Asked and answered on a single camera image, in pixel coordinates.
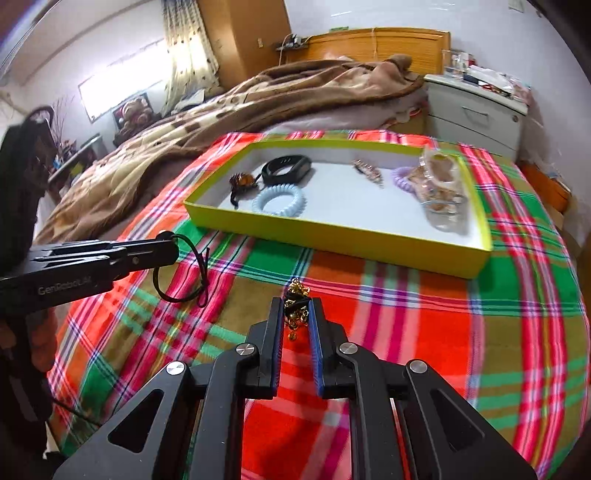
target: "nightstand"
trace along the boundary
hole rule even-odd
[[[517,159],[526,104],[443,75],[425,75],[425,81],[428,135]]]

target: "hand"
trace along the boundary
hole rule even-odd
[[[47,310],[47,318],[31,334],[31,361],[41,372],[51,370],[57,352],[57,317],[54,309]],[[17,339],[5,321],[0,320],[0,347],[12,348]]]

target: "bright window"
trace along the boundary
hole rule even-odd
[[[93,122],[134,93],[164,80],[169,65],[166,43],[161,40],[90,77],[79,86],[90,121]]]

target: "wooden headboard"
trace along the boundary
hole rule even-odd
[[[420,73],[443,73],[442,50],[449,50],[449,32],[425,28],[364,28],[316,35],[308,48],[286,50],[287,62],[321,60],[346,55],[357,61],[386,60],[394,53],[413,58],[411,70]]]

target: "metal screw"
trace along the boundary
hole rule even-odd
[[[238,355],[252,355],[255,352],[255,346],[251,343],[241,343],[236,347]]]
[[[423,374],[427,371],[427,364],[422,360],[413,360],[410,362],[410,370],[416,374]]]
[[[178,375],[184,372],[184,363],[182,362],[170,362],[166,366],[166,371],[170,375]]]
[[[343,353],[345,353],[346,355],[352,355],[353,353],[357,353],[357,350],[359,350],[357,348],[357,345],[355,345],[352,342],[345,342],[345,343],[341,343],[339,350]]]

